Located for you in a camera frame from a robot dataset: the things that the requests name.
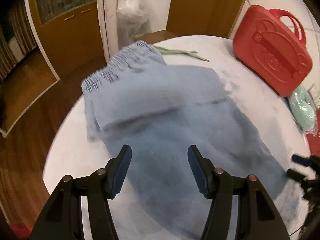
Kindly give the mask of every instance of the screw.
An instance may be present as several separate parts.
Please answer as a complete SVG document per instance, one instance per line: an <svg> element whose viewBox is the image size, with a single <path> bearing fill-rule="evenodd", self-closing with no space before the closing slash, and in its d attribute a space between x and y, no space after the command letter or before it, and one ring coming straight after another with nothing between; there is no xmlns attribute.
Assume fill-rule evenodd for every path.
<svg viewBox="0 0 320 240"><path fill-rule="evenodd" d="M62 180L63 180L64 182L68 182L68 181L71 180L71 176L70 176L70 175L63 176Z"/></svg>
<svg viewBox="0 0 320 240"><path fill-rule="evenodd" d="M257 177L256 176L254 176L254 175L249 175L249 180L251 180L252 182L255 182L255 181L257 181Z"/></svg>
<svg viewBox="0 0 320 240"><path fill-rule="evenodd" d="M218 173L218 174L222 174L224 172L224 170L222 168L215 168L214 172Z"/></svg>
<svg viewBox="0 0 320 240"><path fill-rule="evenodd" d="M97 170L97 174L98 175L103 175L103 174L105 174L106 173L106 170L104 169L104 168L101 168L101 169L98 169Z"/></svg>

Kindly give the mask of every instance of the red object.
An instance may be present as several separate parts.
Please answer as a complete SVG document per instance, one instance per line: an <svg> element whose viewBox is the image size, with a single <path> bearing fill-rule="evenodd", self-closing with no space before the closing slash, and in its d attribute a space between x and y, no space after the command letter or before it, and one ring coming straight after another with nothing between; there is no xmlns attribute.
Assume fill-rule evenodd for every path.
<svg viewBox="0 0 320 240"><path fill-rule="evenodd" d="M18 226L14 224L9 225L12 232L17 236L20 240L28 240L31 234L31 228L26 226Z"/></svg>
<svg viewBox="0 0 320 240"><path fill-rule="evenodd" d="M320 127L319 121L320 121L320 109L317 110L318 127ZM317 155L320 157L320 130L318 131L316 136L313 136L312 134L307 134L307 139L308 139L311 154Z"/></svg>
<svg viewBox="0 0 320 240"><path fill-rule="evenodd" d="M280 20L282 16L292 21L294 33ZM290 95L312 68L303 26L284 10L250 6L236 31L233 51L283 97Z"/></svg>

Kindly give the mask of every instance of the brown wood floor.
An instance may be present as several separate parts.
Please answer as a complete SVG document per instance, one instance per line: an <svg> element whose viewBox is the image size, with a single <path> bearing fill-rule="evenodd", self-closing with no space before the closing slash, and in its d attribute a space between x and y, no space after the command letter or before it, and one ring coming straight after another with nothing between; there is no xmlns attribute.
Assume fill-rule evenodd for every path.
<svg viewBox="0 0 320 240"><path fill-rule="evenodd" d="M32 101L56 80L40 50L33 50L1 88L7 116L2 128L8 131Z"/></svg>
<svg viewBox="0 0 320 240"><path fill-rule="evenodd" d="M49 194L42 172L51 142L81 96L81 81L105 66L99 58L76 69L42 95L0 138L0 201L10 221L33 227Z"/></svg>

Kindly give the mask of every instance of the drawer handle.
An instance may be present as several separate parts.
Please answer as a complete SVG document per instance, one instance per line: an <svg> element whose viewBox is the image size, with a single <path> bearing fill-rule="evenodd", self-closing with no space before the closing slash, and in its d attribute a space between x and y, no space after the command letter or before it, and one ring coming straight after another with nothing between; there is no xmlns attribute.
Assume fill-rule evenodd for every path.
<svg viewBox="0 0 320 240"><path fill-rule="evenodd" d="M82 11L81 13L84 13L84 12L87 12L87 11L90 11L91 10L91 8L89 8L89 9L87 9L87 10L84 10L84 11Z"/></svg>
<svg viewBox="0 0 320 240"><path fill-rule="evenodd" d="M74 17L74 15L72 15L72 16L70 16L70 17L68 17L68 18L65 18L64 20L66 21L66 20L69 20L69 19L71 19L71 18L73 18Z"/></svg>

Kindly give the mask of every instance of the white tabletop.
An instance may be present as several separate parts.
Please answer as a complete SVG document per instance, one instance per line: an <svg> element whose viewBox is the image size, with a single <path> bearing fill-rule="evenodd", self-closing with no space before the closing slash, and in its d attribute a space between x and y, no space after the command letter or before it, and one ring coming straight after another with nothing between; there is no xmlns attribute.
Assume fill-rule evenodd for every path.
<svg viewBox="0 0 320 240"><path fill-rule="evenodd" d="M213 68L225 84L229 96L255 125L262 141L284 169L289 168L286 163L292 154L310 155L304 136L298 131L282 99L258 76L235 59L231 40L213 36L185 36L162 41L156 45L168 49L197 51L201 57L210 60L205 62L180 55L164 56L164 60L170 65ZM49 150L43 173L48 192L52 193L64 175L70 174L74 178L88 176L98 168L104 167L109 158L102 141L87 140L82 96L60 126ZM299 166L295 168L312 174ZM126 187L128 189L130 185L124 183L122 192L127 190ZM296 228L302 225L306 214L305 202L301 204L297 222L300 224Z"/></svg>

